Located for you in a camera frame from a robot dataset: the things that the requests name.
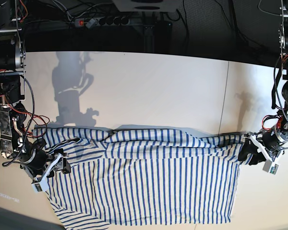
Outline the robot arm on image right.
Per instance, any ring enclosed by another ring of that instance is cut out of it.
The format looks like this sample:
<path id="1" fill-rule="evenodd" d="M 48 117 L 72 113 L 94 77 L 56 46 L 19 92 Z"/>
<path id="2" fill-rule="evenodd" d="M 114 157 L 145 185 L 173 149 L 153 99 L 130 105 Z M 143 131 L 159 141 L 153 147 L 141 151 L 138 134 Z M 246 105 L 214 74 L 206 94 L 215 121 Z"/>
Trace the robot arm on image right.
<path id="1" fill-rule="evenodd" d="M 249 165 L 267 163 L 270 173 L 276 172 L 276 161 L 287 150 L 284 144 L 288 143 L 288 0 L 281 1 L 280 10 L 281 23 L 278 30 L 280 54 L 274 67 L 274 85 L 271 90 L 271 107 L 278 112 L 262 119 L 263 123 L 277 119 L 277 123 L 271 128 L 263 126 L 257 133 L 246 134 L 246 141 L 238 155 L 240 162 L 250 157 Z"/>

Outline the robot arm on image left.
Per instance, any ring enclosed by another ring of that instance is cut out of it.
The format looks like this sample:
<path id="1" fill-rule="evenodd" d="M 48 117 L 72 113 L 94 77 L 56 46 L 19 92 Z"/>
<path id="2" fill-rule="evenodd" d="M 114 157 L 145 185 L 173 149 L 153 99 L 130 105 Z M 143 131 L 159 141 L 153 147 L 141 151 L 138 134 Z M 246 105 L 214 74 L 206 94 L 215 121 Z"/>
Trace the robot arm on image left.
<path id="1" fill-rule="evenodd" d="M 25 47 L 18 24 L 18 0 L 0 0 L 0 151 L 7 159 L 2 165 L 19 164 L 32 178 L 41 182 L 54 176 L 55 171 L 71 172 L 67 154 L 63 149 L 46 153 L 45 132 L 33 134 L 32 122 L 39 119 L 43 126 L 50 120 L 25 109 L 25 88 L 30 83 L 25 78 Z"/>

